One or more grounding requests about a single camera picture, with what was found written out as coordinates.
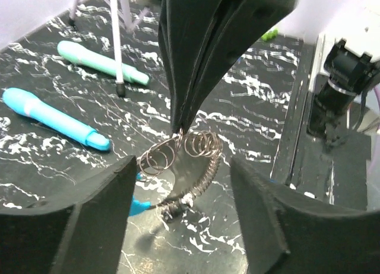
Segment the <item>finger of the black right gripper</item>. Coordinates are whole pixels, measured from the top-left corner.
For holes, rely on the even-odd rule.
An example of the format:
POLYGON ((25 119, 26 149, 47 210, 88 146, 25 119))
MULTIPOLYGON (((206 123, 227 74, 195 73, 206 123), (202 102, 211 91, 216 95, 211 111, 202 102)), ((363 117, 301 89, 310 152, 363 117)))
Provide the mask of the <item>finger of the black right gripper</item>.
POLYGON ((221 0, 205 32, 197 73, 180 126, 190 127, 197 111, 223 75, 272 26, 289 15, 297 0, 221 0))
POLYGON ((181 128, 182 111, 197 73, 205 32, 221 0, 162 0, 159 45, 170 91, 172 130, 181 128))

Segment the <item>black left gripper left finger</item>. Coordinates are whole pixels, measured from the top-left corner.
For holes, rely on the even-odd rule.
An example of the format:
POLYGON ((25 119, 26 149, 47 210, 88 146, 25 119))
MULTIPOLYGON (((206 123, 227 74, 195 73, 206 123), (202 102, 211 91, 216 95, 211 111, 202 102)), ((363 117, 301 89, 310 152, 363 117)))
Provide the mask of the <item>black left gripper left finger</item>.
POLYGON ((1 211, 2 273, 115 273, 137 163, 128 156, 23 209, 1 211))

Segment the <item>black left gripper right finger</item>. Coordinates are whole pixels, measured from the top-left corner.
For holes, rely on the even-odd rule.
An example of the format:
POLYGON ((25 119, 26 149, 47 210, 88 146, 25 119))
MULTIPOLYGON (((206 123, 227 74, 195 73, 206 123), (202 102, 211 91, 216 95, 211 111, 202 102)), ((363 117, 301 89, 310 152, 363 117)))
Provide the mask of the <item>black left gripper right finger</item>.
POLYGON ((249 273, 379 272, 379 212, 309 198, 236 157, 230 177, 249 273))

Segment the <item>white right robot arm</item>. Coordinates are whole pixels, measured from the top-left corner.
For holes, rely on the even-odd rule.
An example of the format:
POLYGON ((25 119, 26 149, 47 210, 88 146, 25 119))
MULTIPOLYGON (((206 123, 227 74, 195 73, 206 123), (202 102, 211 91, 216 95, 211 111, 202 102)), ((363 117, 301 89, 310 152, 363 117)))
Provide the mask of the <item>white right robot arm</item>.
MULTIPOLYGON (((170 91, 173 133, 185 134, 231 66, 295 7, 296 0, 161 0, 159 46, 170 91)), ((311 130, 323 135, 355 96, 379 82, 379 63, 336 43, 329 80, 316 98, 311 130)))

